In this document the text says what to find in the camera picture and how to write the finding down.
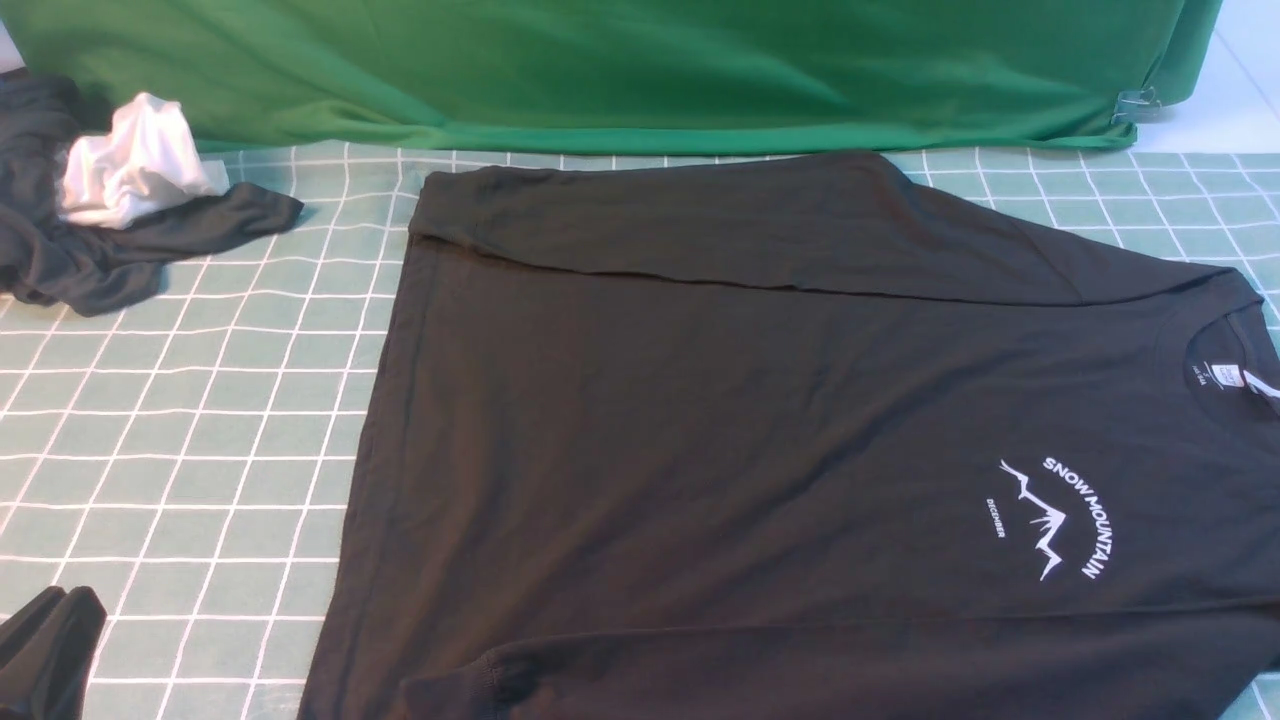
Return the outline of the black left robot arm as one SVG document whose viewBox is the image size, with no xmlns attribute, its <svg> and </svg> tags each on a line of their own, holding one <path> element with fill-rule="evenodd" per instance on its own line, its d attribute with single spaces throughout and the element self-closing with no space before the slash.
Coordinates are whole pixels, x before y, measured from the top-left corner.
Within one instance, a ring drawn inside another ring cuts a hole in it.
<svg viewBox="0 0 1280 720">
<path fill-rule="evenodd" d="M 1 624 L 1 717 L 81 719 L 106 611 L 87 585 L 50 585 Z"/>
</svg>

